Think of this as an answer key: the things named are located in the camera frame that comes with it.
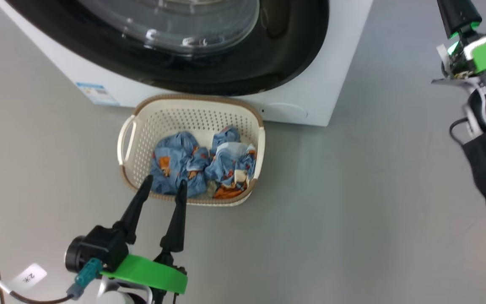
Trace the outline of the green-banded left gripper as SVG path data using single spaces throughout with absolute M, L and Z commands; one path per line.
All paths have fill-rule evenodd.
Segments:
M 136 229 L 143 204 L 149 198 L 154 177 L 147 175 L 123 216 L 113 225 L 122 231 L 127 244 L 135 244 Z M 164 252 L 182 252 L 186 231 L 188 184 L 183 180 L 174 197 L 175 208 L 160 246 Z M 101 304 L 162 304 L 168 293 L 177 300 L 185 294 L 188 277 L 183 267 L 166 265 L 147 258 L 129 255 L 114 272 L 102 273 Z

